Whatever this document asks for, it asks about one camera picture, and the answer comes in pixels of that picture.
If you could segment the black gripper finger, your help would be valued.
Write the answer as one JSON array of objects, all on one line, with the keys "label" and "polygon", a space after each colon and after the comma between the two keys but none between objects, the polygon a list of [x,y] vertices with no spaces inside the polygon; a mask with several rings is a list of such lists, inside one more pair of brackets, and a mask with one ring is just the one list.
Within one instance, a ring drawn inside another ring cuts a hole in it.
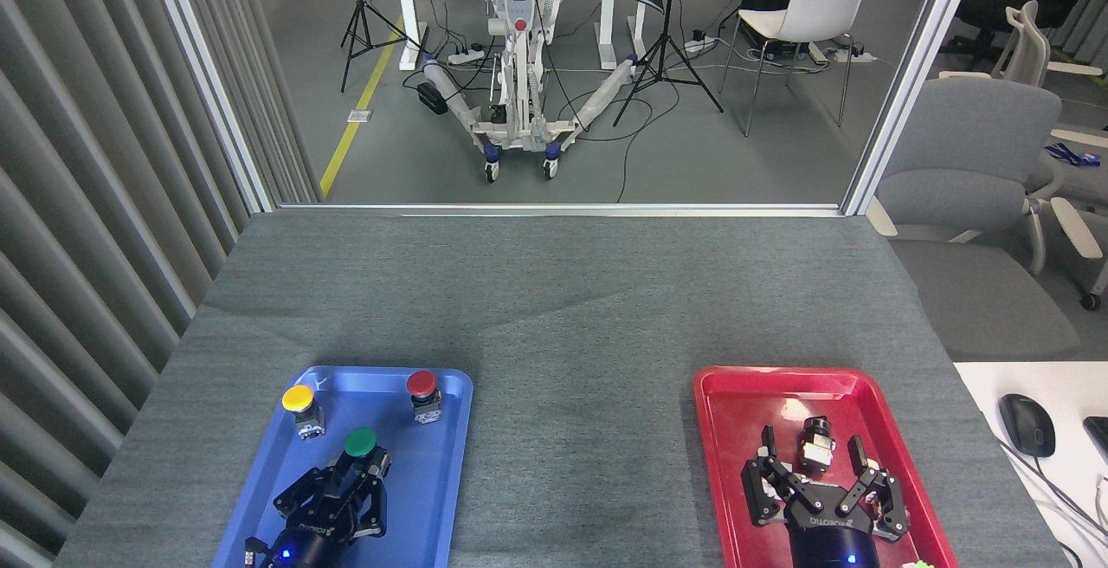
[{"label": "black gripper finger", "polygon": [[389,454],[343,454],[345,539],[384,536],[384,477],[391,464]]},{"label": "black gripper finger", "polygon": [[861,437],[852,436],[848,441],[848,453],[856,481],[847,490],[843,500],[838,502],[838,515],[847,517],[866,494],[874,493],[876,517],[873,521],[873,535],[891,543],[900,540],[910,530],[901,481],[886,467],[880,467],[878,461],[866,457]]},{"label": "black gripper finger", "polygon": [[285,518],[307,515],[312,509],[320,517],[336,520],[340,515],[352,516],[350,498],[343,494],[345,475],[351,469],[353,458],[340,456],[327,467],[312,467],[293,482],[285,492],[274,498],[274,508]]},{"label": "black gripper finger", "polygon": [[783,521],[786,517],[779,515],[781,506],[778,500],[799,500],[815,515],[815,494],[778,458],[773,427],[765,426],[761,437],[763,446],[743,466],[745,500],[752,524],[763,527],[770,521]]}]

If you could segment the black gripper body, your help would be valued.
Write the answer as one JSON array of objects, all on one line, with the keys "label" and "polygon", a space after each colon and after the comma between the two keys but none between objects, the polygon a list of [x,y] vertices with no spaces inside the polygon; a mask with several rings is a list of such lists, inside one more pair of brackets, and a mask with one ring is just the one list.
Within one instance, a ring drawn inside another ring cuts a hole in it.
[{"label": "black gripper body", "polygon": [[325,508],[324,520],[316,520],[281,509],[287,526],[271,545],[261,546],[261,567],[336,567],[353,546],[358,512],[347,505],[332,520]]},{"label": "black gripper body", "polygon": [[874,567],[874,524],[869,513],[856,507],[847,517],[824,509],[811,513],[800,500],[788,500],[786,528],[793,567]]}]

